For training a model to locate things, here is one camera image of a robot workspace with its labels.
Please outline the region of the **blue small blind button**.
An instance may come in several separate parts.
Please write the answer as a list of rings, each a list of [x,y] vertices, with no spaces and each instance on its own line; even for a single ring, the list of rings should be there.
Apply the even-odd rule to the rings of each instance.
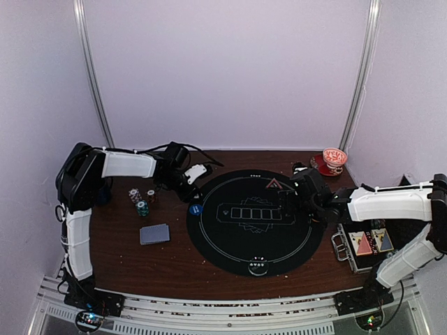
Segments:
[[[203,212],[203,206],[200,204],[193,204],[189,207],[189,213],[193,216],[199,216]]]

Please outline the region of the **red black triangular all-in marker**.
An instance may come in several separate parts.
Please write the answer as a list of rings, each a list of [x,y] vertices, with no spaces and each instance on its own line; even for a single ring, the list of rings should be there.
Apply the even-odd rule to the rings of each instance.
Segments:
[[[283,187],[280,184],[279,181],[277,181],[276,178],[272,178],[270,180],[270,182],[267,184],[267,186],[265,187],[266,189],[275,189],[275,190],[281,190]]]

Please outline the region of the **brown 100 poker chip stack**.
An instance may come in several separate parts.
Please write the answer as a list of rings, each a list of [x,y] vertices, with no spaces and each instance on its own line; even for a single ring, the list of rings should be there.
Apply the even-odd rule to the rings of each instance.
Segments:
[[[146,200],[149,204],[153,204],[158,200],[158,193],[154,189],[149,189],[146,193]]]

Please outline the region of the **white blue poker chip stack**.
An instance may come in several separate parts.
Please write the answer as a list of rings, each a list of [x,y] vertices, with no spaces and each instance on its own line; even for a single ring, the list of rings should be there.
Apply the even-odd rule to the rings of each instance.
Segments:
[[[133,204],[137,204],[139,201],[142,200],[140,191],[138,188],[132,188],[129,191],[129,198],[132,201]]]

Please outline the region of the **clear round dealer button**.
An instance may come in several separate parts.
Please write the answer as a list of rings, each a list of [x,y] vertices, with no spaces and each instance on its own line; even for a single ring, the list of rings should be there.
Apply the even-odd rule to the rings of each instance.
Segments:
[[[247,263],[248,272],[252,276],[265,276],[269,271],[269,262],[264,257],[253,257]]]

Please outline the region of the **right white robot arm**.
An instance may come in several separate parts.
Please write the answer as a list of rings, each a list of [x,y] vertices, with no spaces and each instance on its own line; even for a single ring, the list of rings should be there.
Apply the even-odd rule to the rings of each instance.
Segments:
[[[409,219],[425,227],[403,249],[384,260],[358,293],[362,307],[372,308],[393,287],[435,258],[446,253],[446,176],[388,188],[361,185],[330,190],[318,170],[297,167],[292,189],[278,191],[279,210],[285,216],[298,211],[319,223],[354,223],[376,219]]]

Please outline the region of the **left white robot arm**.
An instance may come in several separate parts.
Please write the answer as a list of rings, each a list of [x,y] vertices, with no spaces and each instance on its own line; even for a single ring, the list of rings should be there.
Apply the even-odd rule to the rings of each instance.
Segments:
[[[86,310],[95,309],[100,294],[84,283],[93,279],[90,260],[89,224],[105,180],[110,177],[140,177],[153,179],[157,186],[174,191],[183,202],[189,202],[200,190],[198,178],[210,172],[204,163],[183,170],[188,150],[171,142],[162,152],[92,147],[77,143],[60,169],[55,186],[59,204],[65,211],[62,218],[62,244],[66,271],[73,285],[74,300]]]

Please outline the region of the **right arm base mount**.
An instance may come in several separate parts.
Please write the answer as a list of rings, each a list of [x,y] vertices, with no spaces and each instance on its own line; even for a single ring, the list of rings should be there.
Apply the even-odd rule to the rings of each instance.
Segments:
[[[337,293],[334,300],[338,315],[355,314],[359,328],[372,332],[385,325],[383,307],[394,302],[394,297],[389,289],[361,288]]]

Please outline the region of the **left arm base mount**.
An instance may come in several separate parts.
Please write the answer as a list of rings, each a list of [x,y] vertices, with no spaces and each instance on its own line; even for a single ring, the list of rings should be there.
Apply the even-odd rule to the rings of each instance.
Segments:
[[[79,309],[75,315],[75,326],[90,334],[98,331],[107,317],[119,317],[122,314],[125,297],[101,290],[87,290],[78,283],[70,284],[64,303]]]

